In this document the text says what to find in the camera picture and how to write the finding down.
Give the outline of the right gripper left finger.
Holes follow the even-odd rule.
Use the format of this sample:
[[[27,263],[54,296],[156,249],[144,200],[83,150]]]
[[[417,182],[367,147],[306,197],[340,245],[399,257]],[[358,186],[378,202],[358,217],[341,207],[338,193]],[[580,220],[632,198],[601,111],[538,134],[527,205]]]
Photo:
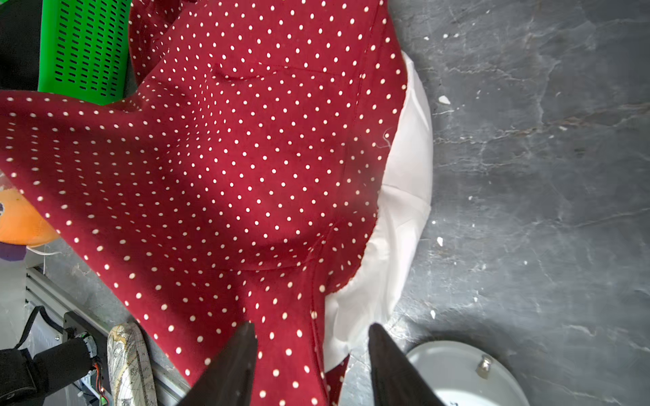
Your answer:
[[[239,326],[178,405],[250,405],[257,347],[254,325],[246,322]]]

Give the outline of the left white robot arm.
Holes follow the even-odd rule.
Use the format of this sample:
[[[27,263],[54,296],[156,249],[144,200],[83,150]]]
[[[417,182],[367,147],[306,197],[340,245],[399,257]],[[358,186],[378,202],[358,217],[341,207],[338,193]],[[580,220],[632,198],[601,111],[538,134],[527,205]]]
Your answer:
[[[32,356],[27,349],[1,351],[1,404],[43,405],[45,398],[93,368],[86,342],[74,338]]]

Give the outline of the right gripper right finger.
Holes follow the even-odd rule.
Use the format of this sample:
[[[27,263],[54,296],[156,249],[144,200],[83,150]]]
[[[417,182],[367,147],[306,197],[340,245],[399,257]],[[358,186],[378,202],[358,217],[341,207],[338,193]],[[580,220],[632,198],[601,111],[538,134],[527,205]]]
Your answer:
[[[378,323],[369,328],[368,351],[375,405],[445,405]]]

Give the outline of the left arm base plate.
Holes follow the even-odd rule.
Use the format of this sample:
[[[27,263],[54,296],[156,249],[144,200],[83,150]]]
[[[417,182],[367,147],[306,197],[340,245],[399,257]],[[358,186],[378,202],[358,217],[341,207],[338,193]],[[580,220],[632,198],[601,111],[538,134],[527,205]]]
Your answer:
[[[107,356],[108,334],[75,311],[64,314],[64,330],[68,339],[81,338],[92,357]]]

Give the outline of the red polka dot skirt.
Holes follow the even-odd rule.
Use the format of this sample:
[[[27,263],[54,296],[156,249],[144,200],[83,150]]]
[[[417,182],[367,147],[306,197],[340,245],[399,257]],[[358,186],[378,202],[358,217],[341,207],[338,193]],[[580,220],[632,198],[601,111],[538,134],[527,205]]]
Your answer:
[[[135,1],[133,96],[1,95],[1,169],[189,383],[235,330],[255,405],[334,405],[407,90],[384,1]]]

